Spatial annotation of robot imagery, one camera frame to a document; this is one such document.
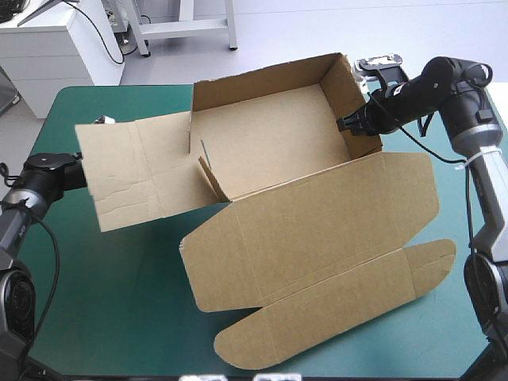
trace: cardboard box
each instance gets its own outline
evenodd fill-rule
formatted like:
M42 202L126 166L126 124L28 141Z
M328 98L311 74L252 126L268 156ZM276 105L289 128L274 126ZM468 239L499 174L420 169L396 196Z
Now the cardboard box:
M203 311L262 307L217 354L266 368L432 290L451 241L404 245L439 210L429 157L339 133L364 103L331 54L194 85L191 113L78 125L101 229L232 201L182 241Z
M363 102L337 53L196 83L192 113L77 125L101 231L234 201L379 151L378 137L337 130L336 119Z

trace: black cable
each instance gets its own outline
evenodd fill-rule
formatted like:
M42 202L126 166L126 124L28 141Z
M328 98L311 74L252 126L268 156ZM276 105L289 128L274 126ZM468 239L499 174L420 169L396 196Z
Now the black cable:
M137 46L133 50L131 50L130 52L128 52L128 53L122 53L122 54L125 57L125 56L128 56L129 54L133 54L136 50L137 50Z
M9 184L9 181L16 181L19 179L19 176L11 176L9 175L9 167L7 164L0 163L0 176L3 177L3 183L6 187L12 188L13 184Z
M125 57L124 55L122 54L121 55L121 61L117 61L114 59L113 55L111 54L110 50L108 49L107 45L106 45L106 42L104 41L104 37L102 37L102 34L101 32L98 30L97 28L97 25L92 21L91 18L88 17L88 15L86 13L84 13L80 8L78 8L77 6L75 6L74 4L70 3L70 2L66 2L65 0L62 0L64 3L66 3L68 6L74 8L75 10L77 10L78 12L80 12L91 24L92 26L94 27L95 29L95 32L97 32L99 38L101 39L101 42L102 42L102 45L104 45L104 49L106 50L106 53L108 53L108 56L111 58L111 60L113 62L115 62L116 64L118 65L122 65L124 62L125 62Z
M152 23L152 19L150 17L148 17L146 14L141 14L141 17L146 17L148 19L148 22L150 24Z
M464 159L457 159L457 160L450 160L450 159L445 159L443 156L435 153L433 150L431 150L430 148L427 148L426 146L424 146L422 143L420 143L416 138L413 137L413 135L411 135L410 133L408 133L406 131L406 129L404 129L402 127L402 124L397 120L396 117L394 117L392 114L390 114L390 112L381 104L378 102L378 100L376 98L374 98L371 93L367 93L369 98L379 107L380 110L382 110L388 117L390 117L391 119L393 119L395 125L397 125L397 127L407 136L409 137L418 147L420 147L421 149L423 149L424 151L426 151L427 153L429 153L430 155L434 156L435 158L441 160L443 163L447 163L447 164L458 164L458 163L465 163L466 160Z
M25 359L30 351L30 349L33 347L33 344L35 340L37 339L37 336L39 335L40 328L44 324L44 320L46 316L48 315L49 308L51 307L53 298L55 297L56 287L58 286L58 279L60 277L60 249L58 247L58 242L56 240L56 236L53 233L53 231L49 228L48 225L46 225L45 222L43 222L35 213L26 206L25 204L26 200L23 200L19 202L18 204L11 204L9 202L5 202L0 200L1 206L6 206L7 209L19 209L22 210L30 215L30 217L35 221L38 222L40 226L44 228L46 233L50 236L52 245L53 245L53 252L55 254L55 274L53 275L53 283L51 286L51 290L49 291L48 298L46 299L46 303L44 305L44 309L42 310L42 313L40 314L39 321L37 322L37 326L35 328L35 331L33 333L32 340L28 343L28 345L25 347L25 351L23 353L23 359Z

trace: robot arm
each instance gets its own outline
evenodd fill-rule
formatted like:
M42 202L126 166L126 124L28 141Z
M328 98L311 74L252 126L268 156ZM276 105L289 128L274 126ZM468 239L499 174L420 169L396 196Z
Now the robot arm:
M419 121L426 133L425 115L439 112L452 148L466 157L472 173L485 225L472 238L464 278L483 332L491 342L485 358L508 362L508 168L499 144L502 130L484 87L492 79L484 63L436 57L421 75L408 80L400 57L361 60L358 67L376 77L381 89L355 113L337 121L340 130L353 135L393 133ZM503 379L508 379L508 372Z
M64 191L87 185L80 155L30 156L14 178L0 215L0 378L7 381L18 379L37 335L35 288L28 268L17 259L21 244L30 226L42 220Z

